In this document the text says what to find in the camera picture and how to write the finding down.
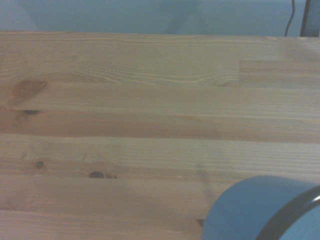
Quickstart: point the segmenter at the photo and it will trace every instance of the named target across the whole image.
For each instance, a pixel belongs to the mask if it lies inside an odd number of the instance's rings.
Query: wood grain
[[[2,237],[14,239],[199,239],[196,219],[230,186],[10,175],[0,183]]]
[[[320,89],[320,62],[245,61],[239,62],[242,88]]]
[[[0,109],[0,133],[320,143],[320,120]]]
[[[320,61],[317,38],[0,32],[0,79],[171,86],[239,81],[239,61]]]
[[[0,236],[195,240],[238,181],[320,184],[319,67],[318,38],[0,31]]]
[[[10,96],[4,97],[4,84],[0,87],[5,107]],[[318,120],[319,93],[300,89],[52,82],[14,109]]]
[[[236,183],[257,175],[320,182],[318,144],[207,139],[0,135],[1,173]],[[44,162],[36,169],[35,163]]]

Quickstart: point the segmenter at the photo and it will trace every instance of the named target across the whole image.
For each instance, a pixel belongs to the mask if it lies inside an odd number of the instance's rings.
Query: wooden tabletop
[[[0,31],[2,239],[199,240],[319,156],[319,38]]]

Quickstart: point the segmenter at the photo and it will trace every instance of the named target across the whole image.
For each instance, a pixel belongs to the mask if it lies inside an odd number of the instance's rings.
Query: wood plank
[[[320,62],[257,61],[239,62],[243,88],[320,89]]]
[[[111,114],[319,119],[315,90],[234,87],[167,87],[50,82],[31,99],[15,103],[14,85],[0,83],[0,104],[16,110]]]
[[[3,239],[23,240],[198,240],[194,219],[88,217],[0,210]]]
[[[316,38],[0,31],[0,80],[224,86],[239,61],[320,61]]]
[[[320,121],[0,109],[0,133],[320,144]]]
[[[10,175],[0,183],[1,236],[14,239],[199,239],[196,219],[230,186]]]
[[[0,152],[0,173],[11,175],[236,183],[269,174],[320,183],[319,144],[1,134]]]

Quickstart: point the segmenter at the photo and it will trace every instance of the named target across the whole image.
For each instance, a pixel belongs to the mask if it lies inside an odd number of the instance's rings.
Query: pine wood surface
[[[318,38],[0,31],[0,236],[196,240],[238,181],[320,183],[319,67]]]

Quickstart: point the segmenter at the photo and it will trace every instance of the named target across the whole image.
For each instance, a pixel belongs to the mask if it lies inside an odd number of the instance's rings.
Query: blue cylindrical object
[[[204,222],[201,239],[269,239],[266,236],[271,236],[270,231],[273,231],[273,237],[280,239],[281,231],[295,226],[293,223],[302,215],[312,209],[320,211],[316,207],[320,203],[320,188],[316,186],[312,182],[268,175],[240,181],[213,204]],[[304,219],[306,224],[314,221]]]

